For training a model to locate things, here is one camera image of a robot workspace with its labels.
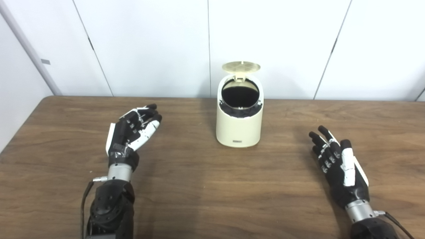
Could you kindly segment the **white and black right hand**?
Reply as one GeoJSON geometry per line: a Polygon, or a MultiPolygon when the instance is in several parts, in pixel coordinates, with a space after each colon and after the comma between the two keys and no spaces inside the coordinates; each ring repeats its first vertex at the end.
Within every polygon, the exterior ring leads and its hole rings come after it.
{"type": "Polygon", "coordinates": [[[370,201],[369,181],[354,155],[350,140],[339,142],[322,125],[318,131],[321,135],[311,131],[309,137],[314,143],[312,151],[328,182],[332,199],[341,208],[357,200],[370,201]]]}

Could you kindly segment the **white and black left hand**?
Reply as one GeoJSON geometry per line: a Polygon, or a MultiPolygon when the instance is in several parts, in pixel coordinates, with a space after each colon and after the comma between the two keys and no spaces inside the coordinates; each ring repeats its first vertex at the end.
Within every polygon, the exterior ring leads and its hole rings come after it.
{"type": "Polygon", "coordinates": [[[134,108],[111,123],[105,146],[108,165],[126,164],[135,171],[139,164],[137,150],[156,132],[162,120],[156,104],[134,108]]]}

